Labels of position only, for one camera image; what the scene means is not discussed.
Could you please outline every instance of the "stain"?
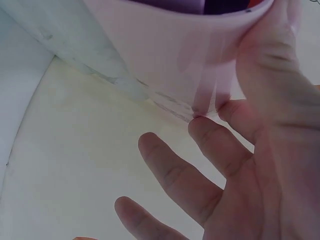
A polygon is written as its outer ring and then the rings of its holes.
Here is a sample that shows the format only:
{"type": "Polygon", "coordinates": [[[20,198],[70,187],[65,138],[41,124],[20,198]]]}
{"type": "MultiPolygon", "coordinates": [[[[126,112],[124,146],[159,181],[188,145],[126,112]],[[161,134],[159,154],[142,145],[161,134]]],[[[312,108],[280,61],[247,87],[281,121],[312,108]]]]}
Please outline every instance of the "stain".
{"type": "Polygon", "coordinates": [[[161,97],[164,97],[165,99],[169,100],[172,103],[176,103],[176,104],[178,103],[174,98],[172,98],[172,97],[170,97],[168,95],[165,95],[162,92],[157,91],[156,94],[160,95],[161,97]]]}
{"type": "Polygon", "coordinates": [[[166,112],[168,112],[168,113],[176,116],[176,117],[179,118],[179,119],[182,119],[183,121],[185,121],[185,122],[187,122],[187,123],[189,123],[189,122],[192,120],[192,117],[191,117],[191,118],[187,118],[186,116],[183,116],[183,115],[181,115],[181,114],[179,114],[179,113],[176,113],[175,111],[170,110],[169,108],[163,106],[163,105],[160,104],[160,103],[154,102],[154,104],[157,105],[159,108],[163,109],[164,111],[166,111],[166,112]]]}
{"type": "Polygon", "coordinates": [[[50,34],[49,36],[44,36],[43,39],[49,41],[50,39],[52,39],[54,36],[52,34],[50,34]]]}
{"type": "Polygon", "coordinates": [[[147,84],[145,84],[143,81],[140,81],[139,79],[137,79],[137,81],[138,81],[138,83],[140,83],[140,84],[142,84],[143,86],[145,86],[145,87],[149,87],[147,84]]]}

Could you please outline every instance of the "translucent plastic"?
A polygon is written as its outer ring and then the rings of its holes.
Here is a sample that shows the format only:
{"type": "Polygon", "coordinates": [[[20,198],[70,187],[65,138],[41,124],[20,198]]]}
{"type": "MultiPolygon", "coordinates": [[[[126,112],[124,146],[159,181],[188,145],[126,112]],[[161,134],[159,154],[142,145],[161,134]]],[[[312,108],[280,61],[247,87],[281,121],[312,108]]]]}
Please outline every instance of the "translucent plastic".
{"type": "Polygon", "coordinates": [[[189,122],[230,98],[241,37],[273,0],[195,15],[127,0],[84,0],[157,106],[189,122]]]}

